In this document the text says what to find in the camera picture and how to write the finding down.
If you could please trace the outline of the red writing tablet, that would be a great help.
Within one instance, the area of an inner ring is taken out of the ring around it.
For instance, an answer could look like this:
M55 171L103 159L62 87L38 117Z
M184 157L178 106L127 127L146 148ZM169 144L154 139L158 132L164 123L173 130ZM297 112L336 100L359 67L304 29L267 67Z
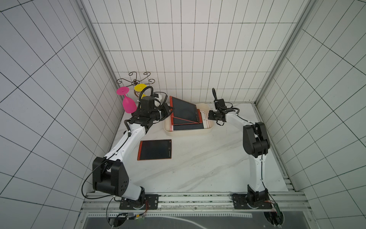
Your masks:
M177 118L194 122L199 121L197 117L197 106L195 104L171 96L170 107L173 108L172 114Z
M177 118L172 114L171 116L171 124L173 131L177 130L196 130L196 129L204 129L202 115L199 109L197 109L197 117L199 122L193 122L189 120L184 120L181 118Z
M161 160L172 158L172 140L145 140L141 141L138 151L138 161Z

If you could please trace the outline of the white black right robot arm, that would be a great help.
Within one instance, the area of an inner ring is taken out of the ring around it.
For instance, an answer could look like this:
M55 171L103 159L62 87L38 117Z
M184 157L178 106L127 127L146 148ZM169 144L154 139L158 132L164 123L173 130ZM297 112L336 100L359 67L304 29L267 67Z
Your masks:
M265 161L270 149L266 126L262 122L253 123L240 117L240 110L227 107L224 99L214 99L215 110L210 110L208 119L229 123L243 134L243 148L249 155L250 181L245 197L247 205L252 209L259 208L261 203L269 201L268 189L265 185Z

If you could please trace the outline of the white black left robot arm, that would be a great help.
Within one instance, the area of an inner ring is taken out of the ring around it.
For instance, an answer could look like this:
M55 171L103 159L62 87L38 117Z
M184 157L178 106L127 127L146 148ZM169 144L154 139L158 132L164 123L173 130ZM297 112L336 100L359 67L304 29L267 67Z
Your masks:
M130 181L125 160L153 124L170 116L172 108L167 104L167 99L168 95L162 97L159 93L140 99L132 117L124 120L127 130L123 137L104 157L97 157L93 161L92 187L95 191L144 201L144 189Z

